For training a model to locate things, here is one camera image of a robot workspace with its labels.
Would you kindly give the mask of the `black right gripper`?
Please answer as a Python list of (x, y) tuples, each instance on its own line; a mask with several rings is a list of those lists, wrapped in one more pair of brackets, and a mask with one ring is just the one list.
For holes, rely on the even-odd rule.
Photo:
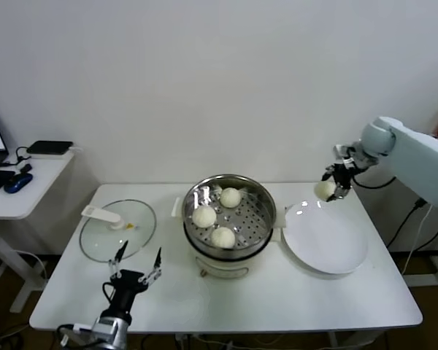
[(328, 185), (327, 202), (344, 199), (350, 192), (351, 179), (353, 174), (350, 169), (347, 169), (343, 163), (334, 163), (325, 169), (321, 180), (328, 181), (332, 179), (335, 184)]

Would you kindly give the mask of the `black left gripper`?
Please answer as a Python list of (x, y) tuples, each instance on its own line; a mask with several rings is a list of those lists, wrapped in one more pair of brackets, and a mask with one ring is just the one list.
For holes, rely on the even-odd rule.
[(102, 284), (102, 292), (109, 302), (109, 307), (102, 311), (101, 317), (112, 317), (122, 320), (132, 320), (131, 307), (135, 297), (147, 290), (148, 285), (154, 283), (161, 276), (161, 248), (153, 264), (153, 269), (148, 274), (120, 270), (120, 261), (123, 258), (128, 242), (125, 241), (109, 260), (110, 281)]

